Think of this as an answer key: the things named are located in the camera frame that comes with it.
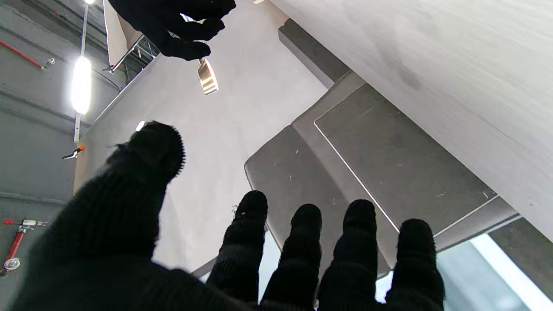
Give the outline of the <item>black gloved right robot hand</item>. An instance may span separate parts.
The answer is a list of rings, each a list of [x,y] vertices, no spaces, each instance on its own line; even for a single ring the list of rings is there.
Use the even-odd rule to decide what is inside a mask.
[[[211,54],[206,41],[225,29],[233,0],[111,0],[118,15],[166,57],[187,61]]]

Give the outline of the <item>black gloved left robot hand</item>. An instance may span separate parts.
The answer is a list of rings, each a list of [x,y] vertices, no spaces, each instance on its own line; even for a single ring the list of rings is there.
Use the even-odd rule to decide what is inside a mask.
[[[355,200],[322,278],[320,209],[291,220],[262,298],[258,297],[268,201],[248,192],[227,228],[206,282],[152,261],[168,183],[184,166],[181,136],[146,123],[119,144],[30,250],[10,311],[442,311],[445,287],[427,222],[404,221],[385,303],[375,299],[375,206]]]

